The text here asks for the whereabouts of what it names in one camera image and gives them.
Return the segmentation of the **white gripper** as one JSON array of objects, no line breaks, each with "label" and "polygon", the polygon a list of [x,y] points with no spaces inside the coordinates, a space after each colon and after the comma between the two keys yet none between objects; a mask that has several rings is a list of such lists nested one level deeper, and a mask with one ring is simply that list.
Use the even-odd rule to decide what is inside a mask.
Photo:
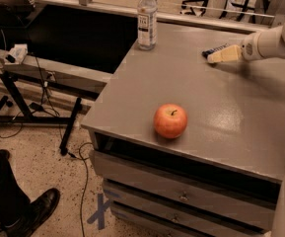
[{"label": "white gripper", "polygon": [[258,38],[259,33],[250,34],[241,41],[241,47],[236,44],[231,44],[222,50],[210,54],[207,57],[207,61],[209,63],[236,61],[242,56],[243,59],[248,61],[258,60]]}]

